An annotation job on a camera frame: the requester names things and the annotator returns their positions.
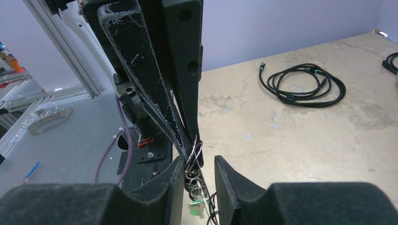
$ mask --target orange object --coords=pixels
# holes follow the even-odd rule
[[[17,73],[22,71],[22,68],[19,66],[18,60],[13,59],[9,62],[9,64]]]

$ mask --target black plastic bracket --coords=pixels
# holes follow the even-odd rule
[[[165,171],[173,161],[172,151],[172,143],[163,133],[156,137],[154,142],[133,150],[130,167],[122,183],[122,190],[129,193]],[[122,174],[127,155],[128,151],[122,153],[117,174]]]

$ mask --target white wall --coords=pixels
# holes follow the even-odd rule
[[[387,39],[398,42],[398,1],[384,0],[377,29],[388,34]]]
[[[0,41],[44,90],[80,85],[22,0],[1,0],[0,9]]]
[[[383,0],[204,0],[203,70],[372,32],[382,4]]]

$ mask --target table surface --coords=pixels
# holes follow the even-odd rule
[[[376,184],[398,206],[398,89],[395,76],[381,66],[398,45],[375,34],[356,36],[202,73],[199,129],[203,168],[210,192],[214,156],[222,155],[238,172],[267,188],[273,182],[365,181]],[[284,105],[261,87],[263,76],[301,63],[314,63],[341,79],[345,98],[324,109]],[[306,91],[313,78],[297,73],[285,90]],[[337,96],[338,88],[325,99]],[[0,195],[40,161],[32,183],[90,183],[97,164],[121,126],[114,95],[74,102],[70,119],[51,132],[21,135],[0,166]],[[101,182],[117,180],[121,150],[105,160]],[[206,224],[195,217],[184,196],[182,224]]]

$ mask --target black foam pad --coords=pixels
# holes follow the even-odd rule
[[[130,196],[113,184],[18,186],[0,200],[1,225],[180,225],[184,160]]]
[[[398,213],[368,183],[276,183],[268,190],[215,157],[220,225],[398,225]]]

